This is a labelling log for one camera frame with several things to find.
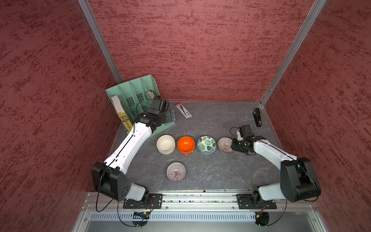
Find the striped bowl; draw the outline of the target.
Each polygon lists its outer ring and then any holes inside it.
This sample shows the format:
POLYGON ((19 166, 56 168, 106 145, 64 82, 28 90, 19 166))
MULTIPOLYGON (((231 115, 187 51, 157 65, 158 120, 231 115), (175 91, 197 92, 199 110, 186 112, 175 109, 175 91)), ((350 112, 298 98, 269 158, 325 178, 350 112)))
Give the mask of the striped bowl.
POLYGON ((232 139, 228 137, 220 138, 217 144, 219 150, 225 154, 231 154, 234 152, 234 150, 231 148, 231 145, 232 145, 232 139))
POLYGON ((171 182, 181 182, 185 178, 186 168, 180 162, 173 162, 168 166, 166 175, 171 182))

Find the cream bowl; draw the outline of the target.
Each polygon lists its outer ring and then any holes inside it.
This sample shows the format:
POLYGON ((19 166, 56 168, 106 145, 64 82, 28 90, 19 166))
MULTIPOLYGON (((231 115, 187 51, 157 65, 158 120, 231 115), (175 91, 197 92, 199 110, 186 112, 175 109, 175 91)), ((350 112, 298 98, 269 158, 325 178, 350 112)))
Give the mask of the cream bowl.
POLYGON ((175 150, 175 140, 170 135, 163 135, 157 140, 157 149, 163 155, 170 155, 175 150))

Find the orange bowl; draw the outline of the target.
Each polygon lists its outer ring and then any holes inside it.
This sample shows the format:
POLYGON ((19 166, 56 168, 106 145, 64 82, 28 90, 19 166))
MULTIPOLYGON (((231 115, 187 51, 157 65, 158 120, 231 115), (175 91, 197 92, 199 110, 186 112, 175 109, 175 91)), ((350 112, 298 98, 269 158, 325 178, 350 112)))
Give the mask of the orange bowl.
POLYGON ((177 148, 182 154, 189 154, 193 152, 195 148, 195 142, 191 137, 184 136, 178 140, 177 148))

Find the green leaf bowl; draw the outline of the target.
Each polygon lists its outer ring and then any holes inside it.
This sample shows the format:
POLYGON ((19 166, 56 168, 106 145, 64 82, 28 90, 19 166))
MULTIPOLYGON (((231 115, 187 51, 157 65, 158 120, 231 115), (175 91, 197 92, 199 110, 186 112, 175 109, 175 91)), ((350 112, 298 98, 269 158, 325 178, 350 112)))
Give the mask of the green leaf bowl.
POLYGON ((197 141, 197 148, 203 154, 212 154, 217 148, 216 141, 210 136, 202 136, 197 141))

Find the striped bowl front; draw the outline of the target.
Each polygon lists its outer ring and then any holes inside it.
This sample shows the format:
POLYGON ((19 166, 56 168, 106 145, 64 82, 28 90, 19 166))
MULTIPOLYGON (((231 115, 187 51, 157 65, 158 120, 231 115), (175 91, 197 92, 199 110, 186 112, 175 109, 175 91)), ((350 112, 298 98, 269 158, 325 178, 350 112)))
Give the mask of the striped bowl front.
POLYGON ((185 178, 186 168, 180 162, 173 162, 168 166, 166 175, 171 182, 181 182, 185 178))

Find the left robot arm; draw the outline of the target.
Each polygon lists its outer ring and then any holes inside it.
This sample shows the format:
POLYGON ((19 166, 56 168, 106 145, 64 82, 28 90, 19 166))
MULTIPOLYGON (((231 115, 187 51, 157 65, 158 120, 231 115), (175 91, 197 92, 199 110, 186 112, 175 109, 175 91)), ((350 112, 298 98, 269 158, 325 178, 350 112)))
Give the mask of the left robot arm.
POLYGON ((121 202, 125 199, 145 201, 147 188, 133 183, 126 173, 143 143, 154 131, 167 123, 169 110, 154 110, 138 115, 136 122, 119 147, 103 163, 91 169, 94 190, 121 202))

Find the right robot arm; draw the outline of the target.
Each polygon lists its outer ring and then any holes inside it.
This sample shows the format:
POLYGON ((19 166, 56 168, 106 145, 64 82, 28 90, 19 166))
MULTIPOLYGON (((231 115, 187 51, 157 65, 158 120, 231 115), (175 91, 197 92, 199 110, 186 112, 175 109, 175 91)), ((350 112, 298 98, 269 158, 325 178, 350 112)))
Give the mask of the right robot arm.
POLYGON ((263 201, 287 200, 297 202, 318 199, 321 188, 312 162, 298 158, 271 144, 262 136, 247 137, 244 140, 234 138, 231 148, 241 153, 261 155, 280 171, 280 181, 257 188, 257 196, 263 201))

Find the black stapler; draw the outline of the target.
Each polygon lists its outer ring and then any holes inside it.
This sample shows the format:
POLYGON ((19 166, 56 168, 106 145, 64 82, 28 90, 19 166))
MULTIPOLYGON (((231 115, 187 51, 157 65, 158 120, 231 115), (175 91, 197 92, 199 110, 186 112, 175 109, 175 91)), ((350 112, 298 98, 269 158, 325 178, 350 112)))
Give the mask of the black stapler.
POLYGON ((256 108, 253 111, 253 117, 254 117, 254 121, 255 121, 256 126, 261 127, 262 126, 262 120, 261 120, 261 112, 260 112, 259 108, 256 108))

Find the mint green file organizer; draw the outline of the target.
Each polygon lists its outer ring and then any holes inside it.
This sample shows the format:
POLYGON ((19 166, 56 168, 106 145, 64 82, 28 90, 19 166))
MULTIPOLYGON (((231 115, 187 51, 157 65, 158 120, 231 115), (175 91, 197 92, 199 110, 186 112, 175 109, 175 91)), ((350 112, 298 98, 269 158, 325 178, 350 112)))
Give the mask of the mint green file organizer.
POLYGON ((133 123, 141 113, 148 112, 152 101, 160 97, 155 78, 152 75, 146 75, 105 90, 110 99, 117 96, 127 114, 129 120, 133 123))

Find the yellow book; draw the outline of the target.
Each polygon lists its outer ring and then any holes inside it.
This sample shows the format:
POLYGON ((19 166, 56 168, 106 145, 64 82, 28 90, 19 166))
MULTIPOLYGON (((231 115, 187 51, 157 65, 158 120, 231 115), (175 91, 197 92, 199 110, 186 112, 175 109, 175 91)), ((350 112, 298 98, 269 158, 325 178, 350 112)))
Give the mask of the yellow book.
POLYGON ((119 116, 122 124, 126 128, 127 132, 130 132, 133 125, 132 125, 127 113, 125 112, 125 109, 124 109, 119 97, 117 95, 115 95, 115 96, 111 97, 111 100, 112 100, 112 103, 114 105, 116 113, 119 116))

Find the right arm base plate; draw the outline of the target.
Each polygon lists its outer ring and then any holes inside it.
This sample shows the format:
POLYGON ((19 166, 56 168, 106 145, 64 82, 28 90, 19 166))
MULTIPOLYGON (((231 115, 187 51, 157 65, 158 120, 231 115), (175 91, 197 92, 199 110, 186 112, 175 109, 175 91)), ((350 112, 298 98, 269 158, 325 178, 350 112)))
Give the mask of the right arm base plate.
POLYGON ((273 200, 265 201, 256 192, 253 194, 237 194, 236 197, 239 209, 277 209, 276 203, 273 200))

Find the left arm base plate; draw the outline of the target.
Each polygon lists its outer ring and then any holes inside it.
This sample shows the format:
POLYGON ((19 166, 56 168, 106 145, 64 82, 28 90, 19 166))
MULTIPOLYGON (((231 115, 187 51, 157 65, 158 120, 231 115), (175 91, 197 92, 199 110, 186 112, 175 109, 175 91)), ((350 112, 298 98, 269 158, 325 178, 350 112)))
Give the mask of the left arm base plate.
POLYGON ((143 201, 125 200, 123 209, 161 209, 163 194, 149 193, 144 196, 143 201))

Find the aluminium rail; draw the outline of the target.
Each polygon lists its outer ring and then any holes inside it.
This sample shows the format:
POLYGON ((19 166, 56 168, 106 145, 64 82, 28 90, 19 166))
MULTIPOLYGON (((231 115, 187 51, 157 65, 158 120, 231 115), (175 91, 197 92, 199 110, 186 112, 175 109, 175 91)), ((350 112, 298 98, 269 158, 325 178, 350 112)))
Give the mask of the aluminium rail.
MULTIPOLYGON (((239 209, 237 203, 237 194, 249 194, 247 191, 232 191, 232 190, 210 190, 210 191, 157 191, 151 193, 163 194, 161 209, 155 211, 263 211, 263 212, 318 212, 319 209, 315 203, 307 201, 299 201, 291 203, 286 200, 273 200, 276 203, 277 209, 239 209)), ((103 195, 98 195, 96 192, 89 192, 83 203, 83 210, 95 211, 96 209, 114 210, 117 207, 123 209, 124 201, 117 202, 103 195)))

